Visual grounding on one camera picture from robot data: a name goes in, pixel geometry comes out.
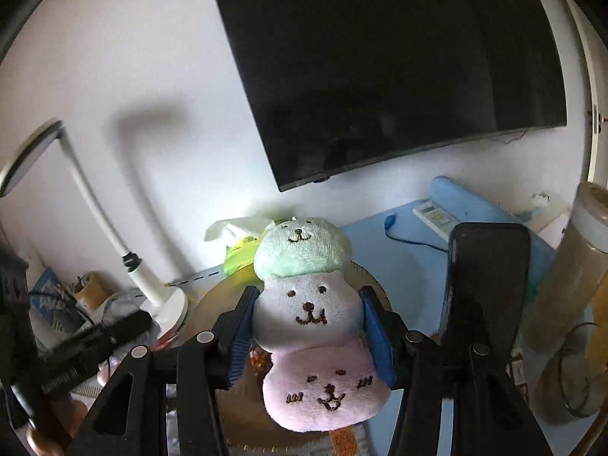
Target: flat screen tv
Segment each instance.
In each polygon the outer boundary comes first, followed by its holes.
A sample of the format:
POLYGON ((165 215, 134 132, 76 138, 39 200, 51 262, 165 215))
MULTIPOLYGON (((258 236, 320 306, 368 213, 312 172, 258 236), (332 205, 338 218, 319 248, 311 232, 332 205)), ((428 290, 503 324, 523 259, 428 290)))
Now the flat screen tv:
POLYGON ((217 0, 279 190, 563 126, 540 0, 217 0))

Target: blue gripper pad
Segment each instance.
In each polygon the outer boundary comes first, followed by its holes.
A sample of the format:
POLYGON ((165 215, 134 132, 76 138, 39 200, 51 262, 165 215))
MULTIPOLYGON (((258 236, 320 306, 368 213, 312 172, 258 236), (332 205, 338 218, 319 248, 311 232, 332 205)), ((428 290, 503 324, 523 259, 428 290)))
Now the blue gripper pad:
POLYGON ((221 330, 219 349, 229 359, 229 368, 226 375, 230 387, 235 385, 241 377, 249 356, 253 338, 251 318, 255 300, 259 296, 260 290, 255 286, 247 286, 235 309, 229 312, 227 324, 221 330))
POLYGON ((382 327, 380 318, 376 313, 373 299, 369 294, 364 292, 364 289, 359 291, 359 296, 363 301, 363 310, 365 314, 363 330, 366 334, 368 347, 374 358, 376 373, 389 388, 393 388, 396 382, 396 373, 393 368, 393 348, 388 340, 387 333, 382 327))

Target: green plush head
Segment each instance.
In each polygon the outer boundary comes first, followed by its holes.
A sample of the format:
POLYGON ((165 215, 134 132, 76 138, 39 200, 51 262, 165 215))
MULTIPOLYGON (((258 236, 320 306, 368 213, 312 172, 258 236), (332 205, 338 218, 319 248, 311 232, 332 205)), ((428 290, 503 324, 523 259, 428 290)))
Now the green plush head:
POLYGON ((258 247, 253 267, 264 281, 343 269, 350 261, 350 241, 332 223, 304 217, 271 229, 258 247))

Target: desk lamp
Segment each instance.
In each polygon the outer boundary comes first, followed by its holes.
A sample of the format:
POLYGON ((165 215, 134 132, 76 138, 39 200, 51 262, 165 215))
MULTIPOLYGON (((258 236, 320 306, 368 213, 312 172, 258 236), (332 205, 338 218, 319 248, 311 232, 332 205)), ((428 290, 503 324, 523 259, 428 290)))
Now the desk lamp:
POLYGON ((0 173, 0 198, 13 190, 47 147, 56 140, 59 141, 69 171, 90 212, 107 239, 122 257, 127 274, 147 298, 141 308, 150 313, 159 323, 158 339, 165 341, 177 331, 184 321, 188 300, 180 288, 165 286, 144 261, 129 250, 95 197, 60 120, 50 120, 43 124, 19 147, 11 161, 0 173))

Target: plush toy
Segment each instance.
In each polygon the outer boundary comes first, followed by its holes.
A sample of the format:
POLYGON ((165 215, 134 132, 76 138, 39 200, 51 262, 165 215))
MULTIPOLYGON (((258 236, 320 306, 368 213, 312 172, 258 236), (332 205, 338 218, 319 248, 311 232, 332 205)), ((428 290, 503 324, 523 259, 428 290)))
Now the plush toy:
POLYGON ((342 347, 273 354, 263 385, 268 414, 294 432, 330 431, 367 420, 390 390, 359 339, 342 347))
POLYGON ((273 363, 264 403, 292 431, 340 429, 371 418, 388 399, 358 338, 363 303, 343 274, 351 253, 338 228, 307 217, 271 229, 253 260, 264 282, 253 336, 273 363))
POLYGON ((270 279, 253 309, 253 336, 270 353, 340 346, 363 327, 363 302, 342 271, 270 279))
POLYGON ((350 241, 332 223, 317 217, 279 224, 263 238, 253 260, 262 281, 344 269, 350 241))

